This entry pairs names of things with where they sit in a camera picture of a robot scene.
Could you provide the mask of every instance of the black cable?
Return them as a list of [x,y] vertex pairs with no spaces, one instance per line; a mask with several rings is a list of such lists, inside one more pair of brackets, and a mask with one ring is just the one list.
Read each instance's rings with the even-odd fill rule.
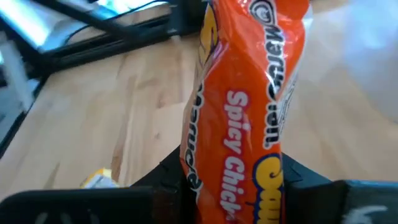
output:
[[[130,10],[129,10],[128,12],[121,13],[121,14],[119,14],[119,15],[117,15],[117,16],[114,16],[114,17],[112,17],[112,18],[105,19],[105,20],[120,18],[120,17],[122,17],[122,16],[124,16],[124,15],[126,15],[126,14],[130,14],[130,13],[132,13],[132,12],[138,11],[138,10],[142,9],[143,7],[146,7],[146,6],[148,6],[148,5],[150,5],[150,4],[153,4],[153,3],[155,3],[155,2],[164,2],[164,0],[163,0],[163,1],[162,1],[162,0],[154,0],[154,1],[145,3],[145,4],[143,4],[143,5],[139,6],[139,7],[136,7],[136,8],[130,8],[130,7],[129,7]],[[63,45],[67,45],[68,42],[69,42],[69,40],[70,40],[75,34],[77,34],[77,33],[79,33],[80,31],[86,29],[87,27],[91,27],[91,26],[87,25],[87,26],[81,27],[81,28],[77,29],[76,31],[74,31],[73,33],[71,33],[71,34],[65,39],[65,41],[63,42]]]

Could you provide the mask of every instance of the wooden desk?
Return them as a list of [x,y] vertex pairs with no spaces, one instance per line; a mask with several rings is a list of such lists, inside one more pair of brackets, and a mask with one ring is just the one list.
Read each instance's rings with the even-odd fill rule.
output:
[[[341,63],[342,4],[313,2],[282,146],[331,179],[397,180],[398,127]],[[0,198],[76,188],[101,167],[122,185],[145,175],[180,142],[197,43],[169,40],[52,75],[0,160]]]

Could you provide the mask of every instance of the yellow lettering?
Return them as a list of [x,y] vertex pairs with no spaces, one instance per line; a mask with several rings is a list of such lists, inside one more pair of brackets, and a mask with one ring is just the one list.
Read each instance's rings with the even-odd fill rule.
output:
[[218,40],[218,31],[216,23],[216,15],[213,8],[208,4],[206,8],[205,19],[203,27],[200,31],[200,46],[199,46],[199,59],[198,73],[201,74],[203,66],[208,60]]
[[283,184],[280,159],[277,156],[264,159],[256,167],[256,182],[263,189],[259,198],[257,224],[279,223]]
[[256,180],[264,190],[278,189],[284,181],[279,158],[269,157],[262,161],[257,167]]
[[264,190],[260,194],[262,201],[260,202],[260,209],[280,209],[280,199],[282,193],[279,190]]

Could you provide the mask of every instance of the plastic wrapper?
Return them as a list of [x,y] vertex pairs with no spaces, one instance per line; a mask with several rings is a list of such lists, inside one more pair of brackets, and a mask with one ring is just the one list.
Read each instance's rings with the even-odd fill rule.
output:
[[306,0],[209,3],[180,158],[197,223],[283,223],[280,134],[311,21]]
[[119,187],[112,179],[112,171],[110,169],[99,169],[94,174],[87,177],[83,183],[80,184],[83,189],[102,189]]

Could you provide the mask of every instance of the black holder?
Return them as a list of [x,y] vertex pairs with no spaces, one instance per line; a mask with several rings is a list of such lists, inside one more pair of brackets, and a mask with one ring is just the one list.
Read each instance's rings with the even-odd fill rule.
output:
[[[194,223],[179,147],[128,189],[36,190],[0,203],[0,223]],[[397,223],[398,185],[331,182],[283,154],[287,223]]]
[[48,76],[63,69],[165,41],[173,35],[199,32],[206,7],[206,3],[201,0],[165,0],[170,6],[171,14],[124,27],[115,22],[116,18],[103,20],[60,1],[32,1],[103,30],[105,34],[43,51],[33,47],[18,26],[0,12],[0,30],[5,31],[16,43],[24,61],[29,64],[27,70],[31,78]]

